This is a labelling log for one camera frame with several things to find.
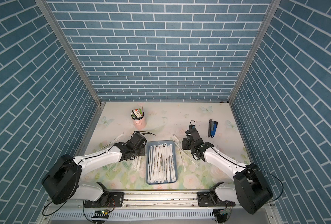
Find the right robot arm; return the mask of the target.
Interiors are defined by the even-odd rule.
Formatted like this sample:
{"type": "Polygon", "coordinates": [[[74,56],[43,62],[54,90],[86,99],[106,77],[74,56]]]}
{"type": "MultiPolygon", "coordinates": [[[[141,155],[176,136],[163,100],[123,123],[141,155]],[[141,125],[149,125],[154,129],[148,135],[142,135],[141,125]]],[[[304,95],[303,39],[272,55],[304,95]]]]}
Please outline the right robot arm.
{"type": "Polygon", "coordinates": [[[234,182],[233,185],[219,182],[209,189],[207,195],[200,193],[199,196],[205,199],[199,198],[199,203],[218,207],[238,204],[249,214],[255,214],[273,197],[263,171],[256,164],[246,165],[226,156],[213,144],[204,142],[195,128],[186,131],[182,149],[190,150],[194,159],[217,167],[234,182]]]}

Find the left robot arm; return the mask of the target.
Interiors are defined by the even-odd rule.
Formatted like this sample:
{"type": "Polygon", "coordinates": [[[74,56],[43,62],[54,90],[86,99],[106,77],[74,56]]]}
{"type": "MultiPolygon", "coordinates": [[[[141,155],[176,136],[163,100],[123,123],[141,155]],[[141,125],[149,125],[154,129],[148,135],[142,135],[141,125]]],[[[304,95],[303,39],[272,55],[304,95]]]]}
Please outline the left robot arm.
{"type": "Polygon", "coordinates": [[[144,156],[146,143],[145,136],[134,131],[127,142],[115,143],[109,149],[76,157],[63,155],[43,177],[41,184],[56,205],[70,199],[82,199],[106,206],[110,203],[107,188],[101,182],[89,183],[80,179],[103,166],[144,156]]]}

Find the right pile wrapped straws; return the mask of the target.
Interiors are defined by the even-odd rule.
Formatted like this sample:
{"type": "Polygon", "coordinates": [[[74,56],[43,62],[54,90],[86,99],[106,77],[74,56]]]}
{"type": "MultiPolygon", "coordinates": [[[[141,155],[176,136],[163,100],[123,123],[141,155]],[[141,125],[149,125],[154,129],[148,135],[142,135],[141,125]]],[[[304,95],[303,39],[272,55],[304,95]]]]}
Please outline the right pile wrapped straws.
{"type": "Polygon", "coordinates": [[[189,156],[189,154],[182,149],[182,145],[181,145],[181,140],[180,138],[178,138],[177,135],[173,134],[173,139],[175,141],[176,147],[179,151],[180,157],[181,157],[181,162],[183,165],[183,171],[186,172],[187,171],[187,167],[188,167],[188,162],[190,162],[191,164],[193,164],[193,166],[195,166],[196,168],[199,167],[199,165],[197,165],[192,158],[189,156]]]}

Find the pile wrapped straws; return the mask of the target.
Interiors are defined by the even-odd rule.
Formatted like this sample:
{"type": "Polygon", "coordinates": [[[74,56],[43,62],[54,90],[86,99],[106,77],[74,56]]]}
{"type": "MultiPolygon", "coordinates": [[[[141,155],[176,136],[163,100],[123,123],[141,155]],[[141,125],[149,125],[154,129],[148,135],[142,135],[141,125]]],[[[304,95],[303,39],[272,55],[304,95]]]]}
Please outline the pile wrapped straws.
{"type": "Polygon", "coordinates": [[[140,171],[140,167],[141,167],[141,156],[137,156],[133,162],[132,162],[132,166],[131,168],[135,171],[140,171]]]}
{"type": "Polygon", "coordinates": [[[177,135],[173,134],[173,139],[175,141],[176,147],[179,151],[180,157],[181,157],[181,162],[183,165],[183,171],[186,172],[187,171],[187,167],[188,167],[188,162],[190,162],[191,164],[193,164],[193,166],[195,166],[196,168],[199,167],[199,165],[197,165],[192,158],[189,156],[189,154],[182,149],[182,145],[181,145],[181,140],[180,138],[178,138],[177,135]]]}

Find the left pile wrapped straws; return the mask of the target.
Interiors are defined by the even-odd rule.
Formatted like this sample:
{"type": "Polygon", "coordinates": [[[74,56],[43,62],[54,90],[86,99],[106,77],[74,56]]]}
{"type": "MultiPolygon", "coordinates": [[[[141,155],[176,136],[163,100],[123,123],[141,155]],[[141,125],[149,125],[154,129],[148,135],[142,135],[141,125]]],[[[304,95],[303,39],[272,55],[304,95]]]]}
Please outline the left pile wrapped straws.
{"type": "Polygon", "coordinates": [[[132,162],[132,166],[131,168],[135,171],[140,171],[140,167],[141,167],[141,156],[137,156],[133,162],[132,162]]]}

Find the blue plastic storage tray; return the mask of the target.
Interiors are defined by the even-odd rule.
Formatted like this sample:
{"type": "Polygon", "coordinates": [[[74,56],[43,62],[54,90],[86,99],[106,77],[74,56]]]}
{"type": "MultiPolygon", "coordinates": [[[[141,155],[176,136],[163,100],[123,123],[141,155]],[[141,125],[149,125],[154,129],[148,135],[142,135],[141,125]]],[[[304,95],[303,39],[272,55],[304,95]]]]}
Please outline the blue plastic storage tray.
{"type": "Polygon", "coordinates": [[[150,183],[150,185],[177,182],[178,172],[175,155],[175,142],[167,140],[151,141],[146,144],[146,183],[148,182],[148,150],[152,145],[154,145],[154,182],[150,183]]]}

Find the pink pen cup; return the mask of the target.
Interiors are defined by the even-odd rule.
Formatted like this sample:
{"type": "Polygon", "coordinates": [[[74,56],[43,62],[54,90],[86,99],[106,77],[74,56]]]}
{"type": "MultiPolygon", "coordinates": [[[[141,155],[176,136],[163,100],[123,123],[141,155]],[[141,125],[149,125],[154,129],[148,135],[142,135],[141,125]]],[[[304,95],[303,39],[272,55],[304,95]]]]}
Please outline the pink pen cup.
{"type": "Polygon", "coordinates": [[[137,129],[137,130],[142,130],[146,127],[147,125],[147,122],[146,122],[146,118],[145,116],[142,117],[141,119],[139,120],[132,120],[133,121],[133,124],[134,124],[134,127],[137,129]]]}

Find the black and blue stapler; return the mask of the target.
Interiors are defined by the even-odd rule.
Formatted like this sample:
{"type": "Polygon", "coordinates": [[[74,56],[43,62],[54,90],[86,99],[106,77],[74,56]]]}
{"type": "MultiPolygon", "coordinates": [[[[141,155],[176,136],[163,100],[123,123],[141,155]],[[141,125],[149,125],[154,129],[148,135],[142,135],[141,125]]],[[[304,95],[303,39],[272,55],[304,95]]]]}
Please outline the black and blue stapler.
{"type": "Polygon", "coordinates": [[[218,122],[210,119],[208,122],[208,138],[214,138],[217,127],[218,127],[218,122]]]}

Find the green circuit board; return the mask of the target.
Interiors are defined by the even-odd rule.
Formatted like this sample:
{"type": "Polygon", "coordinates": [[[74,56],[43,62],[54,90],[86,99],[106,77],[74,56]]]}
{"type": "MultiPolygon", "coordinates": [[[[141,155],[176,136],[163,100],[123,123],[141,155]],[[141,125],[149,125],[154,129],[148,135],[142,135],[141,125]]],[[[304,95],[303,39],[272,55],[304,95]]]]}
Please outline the green circuit board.
{"type": "Polygon", "coordinates": [[[94,211],[94,214],[92,215],[92,219],[96,220],[96,219],[108,219],[110,216],[110,212],[109,211],[105,211],[105,210],[97,210],[94,211]]]}

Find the aluminium front rail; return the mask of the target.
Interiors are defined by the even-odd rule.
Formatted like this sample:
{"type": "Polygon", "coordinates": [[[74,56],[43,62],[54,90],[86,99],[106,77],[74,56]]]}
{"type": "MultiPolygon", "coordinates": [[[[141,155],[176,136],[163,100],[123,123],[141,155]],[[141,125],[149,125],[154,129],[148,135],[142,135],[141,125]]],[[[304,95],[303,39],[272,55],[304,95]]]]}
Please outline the aluminium front rail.
{"type": "MultiPolygon", "coordinates": [[[[111,190],[112,193],[124,193],[120,209],[219,209],[209,205],[199,207],[197,192],[206,190],[111,190]]],[[[59,210],[82,210],[83,200],[71,199],[59,210]]]]}

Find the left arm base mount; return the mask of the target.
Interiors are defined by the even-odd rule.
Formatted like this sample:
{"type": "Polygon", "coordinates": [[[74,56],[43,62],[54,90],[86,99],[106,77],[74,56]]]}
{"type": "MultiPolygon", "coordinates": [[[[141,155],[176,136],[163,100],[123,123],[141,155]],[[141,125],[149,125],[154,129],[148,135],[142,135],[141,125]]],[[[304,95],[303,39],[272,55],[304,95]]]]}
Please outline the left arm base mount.
{"type": "Polygon", "coordinates": [[[122,207],[123,200],[124,192],[108,192],[102,194],[95,202],[86,200],[83,206],[85,208],[120,208],[122,207]]]}

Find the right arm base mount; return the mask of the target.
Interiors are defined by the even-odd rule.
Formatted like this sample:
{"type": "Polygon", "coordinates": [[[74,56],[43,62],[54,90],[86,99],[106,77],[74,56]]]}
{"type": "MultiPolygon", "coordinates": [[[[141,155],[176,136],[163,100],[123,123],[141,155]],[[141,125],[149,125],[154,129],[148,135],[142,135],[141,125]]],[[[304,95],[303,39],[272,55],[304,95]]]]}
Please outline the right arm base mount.
{"type": "Polygon", "coordinates": [[[205,191],[197,192],[197,201],[199,207],[234,207],[235,202],[222,201],[214,192],[205,191]]]}

